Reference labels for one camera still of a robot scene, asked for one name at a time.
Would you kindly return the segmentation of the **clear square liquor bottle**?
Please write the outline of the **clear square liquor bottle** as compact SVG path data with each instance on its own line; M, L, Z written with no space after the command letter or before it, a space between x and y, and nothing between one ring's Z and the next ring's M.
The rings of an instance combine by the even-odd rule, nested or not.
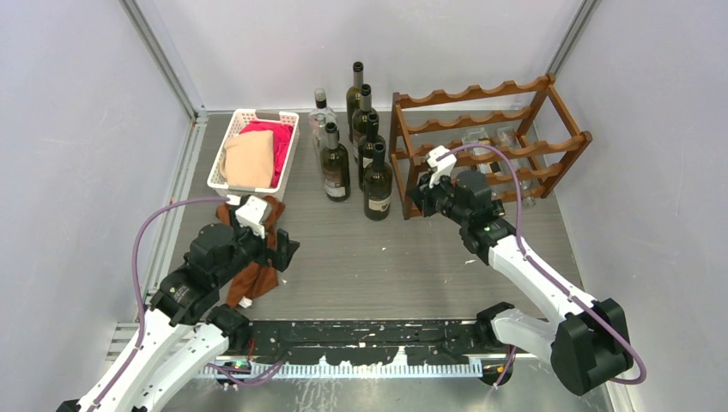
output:
M484 127L471 128L465 131L462 137L462 144L469 144L473 142L479 142L489 146L495 146L496 141L490 134L490 132ZM472 148L470 152L473 155L490 155L491 151L485 148ZM475 168L483 174L501 174L501 167L498 161L491 161L487 163L479 163L475 165Z

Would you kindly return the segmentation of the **clear glass wine bottle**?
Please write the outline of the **clear glass wine bottle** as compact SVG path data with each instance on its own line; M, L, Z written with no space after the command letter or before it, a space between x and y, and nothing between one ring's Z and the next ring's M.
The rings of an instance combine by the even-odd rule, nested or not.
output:
M496 131L496 137L499 146L506 146L511 150L519 149L520 144L516 135L515 130L511 126L501 127ZM512 159L511 164L514 169L519 170L523 167L528 167L529 163L524 158ZM531 180L524 180L519 178L519 188L521 190L521 205L523 208L531 208L536 205L536 199L530 195L529 192L532 187Z

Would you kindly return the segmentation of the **brown wooden wine rack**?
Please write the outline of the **brown wooden wine rack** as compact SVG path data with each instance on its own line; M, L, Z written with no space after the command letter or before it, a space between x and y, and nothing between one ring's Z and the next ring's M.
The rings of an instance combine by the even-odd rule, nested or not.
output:
M408 124L404 115L406 109L528 93L534 94L531 103L515 112L495 110L481 117L462 114L454 120L446 122L437 118L430 118L419 125ZM526 137L526 133L534 125L543 103L547 100L560 117L569 138L558 143L530 142ZM407 94L395 92L392 95L391 104L389 151L394 182L397 184L397 194L402 204L403 218L408 220L421 215L405 192L413 188L419 177L426 171L426 155L435 147L433 143L429 142L415 143L414 138L416 136L516 120L519 121L516 135L520 148L511 150L502 146L499 150L508 160L524 158L528 161L529 166L517 170L516 177L536 182L536 187L530 190L529 194L536 198L545 198L554 191L554 188L571 169L575 161L592 143L592 134L587 130L582 130L577 125L556 90L555 76L551 74L539 76L534 81L526 84L518 84L513 80L509 80L495 88L483 88L475 84L457 93L448 93L443 89L436 89L422 98L414 98Z

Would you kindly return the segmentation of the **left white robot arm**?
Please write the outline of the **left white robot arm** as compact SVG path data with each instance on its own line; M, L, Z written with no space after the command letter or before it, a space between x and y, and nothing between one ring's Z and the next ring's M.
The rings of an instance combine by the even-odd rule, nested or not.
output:
M268 247L250 227L210 224L200 230L185 262L152 297L140 327L100 381L60 411L160 411L186 383L227 351L251 341L249 320L220 304L220 290L250 264L283 271L300 242L280 229Z

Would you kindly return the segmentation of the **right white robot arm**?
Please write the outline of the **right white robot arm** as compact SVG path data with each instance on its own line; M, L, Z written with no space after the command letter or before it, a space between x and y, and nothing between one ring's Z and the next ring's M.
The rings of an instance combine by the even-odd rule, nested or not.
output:
M548 363L575 395L633 367L622 307L612 299L596 300L546 264L506 220L482 173L468 170L436 183L431 177L422 175L407 197L423 216L439 214L457 223L465 248L509 279L545 317L530 317L507 302L491 306L477 316L482 349L521 348Z

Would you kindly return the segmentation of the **dark wine bottle front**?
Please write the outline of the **dark wine bottle front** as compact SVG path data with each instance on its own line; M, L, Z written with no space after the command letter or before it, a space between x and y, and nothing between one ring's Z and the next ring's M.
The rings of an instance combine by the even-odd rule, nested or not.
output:
M393 171L386 162L385 145L373 145L372 161L364 168L364 213L372 221L382 221L390 213Z

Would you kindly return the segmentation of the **dark wine bottle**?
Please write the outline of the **dark wine bottle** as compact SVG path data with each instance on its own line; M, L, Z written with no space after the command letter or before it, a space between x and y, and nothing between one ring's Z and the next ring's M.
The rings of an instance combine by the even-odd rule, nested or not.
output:
M382 221L390 213L393 171L386 162L385 145L373 145L372 161L364 168L364 213L372 221Z
M376 143L384 143L384 138L379 134L379 114L370 112L366 117L365 135L360 138L357 147L358 161L358 185L361 190L364 189L364 174L368 165L373 162L373 151Z
M360 107L361 87L363 85L364 64L361 61L355 61L352 64L353 82L346 93L347 103L347 122L349 129L352 129L352 117L355 111Z
M352 144L354 147L355 164L359 165L359 143L367 130L367 116L373 111L372 108L372 87L368 83L361 86L361 98L359 108L352 115Z

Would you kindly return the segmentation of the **brown bottle gold cap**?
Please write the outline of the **brown bottle gold cap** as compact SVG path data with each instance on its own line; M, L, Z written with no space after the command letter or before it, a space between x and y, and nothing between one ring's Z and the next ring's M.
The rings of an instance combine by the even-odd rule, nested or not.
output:
M343 202L351 194L349 154L339 141L339 129L334 122L324 127L319 155L326 196L332 202Z

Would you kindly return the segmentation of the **dark wine bottle back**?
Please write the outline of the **dark wine bottle back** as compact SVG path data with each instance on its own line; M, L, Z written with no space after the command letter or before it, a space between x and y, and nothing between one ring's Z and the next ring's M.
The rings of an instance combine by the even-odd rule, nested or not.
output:
M347 103L347 122L349 129L352 129L352 117L355 111L360 107L361 87L363 85L364 64L361 61L355 61L352 64L353 82L346 93Z

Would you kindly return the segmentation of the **clear bottle black cap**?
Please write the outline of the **clear bottle black cap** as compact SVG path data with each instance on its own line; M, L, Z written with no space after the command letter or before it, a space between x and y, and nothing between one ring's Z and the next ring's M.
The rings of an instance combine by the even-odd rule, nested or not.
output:
M314 91L314 100L315 107L309 112L308 120L312 129L311 140L315 159L318 160L321 151L321 141L326 136L325 126L327 123L336 123L337 114L328 105L326 92L323 88L317 88Z

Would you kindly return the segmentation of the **brown cloth on table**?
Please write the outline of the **brown cloth on table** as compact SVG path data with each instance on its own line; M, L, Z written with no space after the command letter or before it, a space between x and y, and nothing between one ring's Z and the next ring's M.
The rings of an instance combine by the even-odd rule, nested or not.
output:
M285 210L285 204L272 196L267 196L264 200L271 206L271 212L265 221L266 239L268 247L275 249L277 242L276 223ZM226 304L231 307L239 306L244 299L255 300L277 286L278 277L274 268L261 266L257 263L250 264L231 281Z

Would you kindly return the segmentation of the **beige folded cloth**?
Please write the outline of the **beige folded cloth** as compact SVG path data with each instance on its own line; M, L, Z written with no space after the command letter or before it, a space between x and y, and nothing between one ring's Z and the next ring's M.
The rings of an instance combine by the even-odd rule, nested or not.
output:
M269 188L275 171L274 134L247 131L223 143L221 175L230 186Z

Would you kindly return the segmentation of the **white plastic basket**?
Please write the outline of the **white plastic basket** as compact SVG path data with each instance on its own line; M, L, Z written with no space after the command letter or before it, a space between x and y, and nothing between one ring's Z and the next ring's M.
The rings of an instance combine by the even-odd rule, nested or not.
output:
M279 178L277 185L272 188L231 186L221 174L221 164L225 159L224 143L229 137L239 135L243 128L252 121L258 121L266 124L287 124L292 127L292 135L284 158L285 161L282 165L281 177ZM295 112L262 112L252 109L235 110L209 171L207 186L220 196L227 194L234 194L238 196L255 194L259 197L273 196L277 200L282 201L287 187L288 176L292 169L294 153L300 140L299 123L300 116Z

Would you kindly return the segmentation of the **pink red cloth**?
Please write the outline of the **pink red cloth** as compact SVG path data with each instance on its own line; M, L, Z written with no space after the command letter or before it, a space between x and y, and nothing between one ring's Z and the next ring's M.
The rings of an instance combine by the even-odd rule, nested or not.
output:
M270 188L279 183L293 131L290 124L254 120L239 132L252 156L253 171L270 177Z

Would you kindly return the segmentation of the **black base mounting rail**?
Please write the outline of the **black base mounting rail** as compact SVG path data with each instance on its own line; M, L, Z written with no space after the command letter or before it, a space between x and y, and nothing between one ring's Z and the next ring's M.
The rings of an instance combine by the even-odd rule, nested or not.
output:
M402 354L407 366L464 364L471 357L505 354L469 319L257 320L246 339L223 354L244 361L333 366L384 366Z

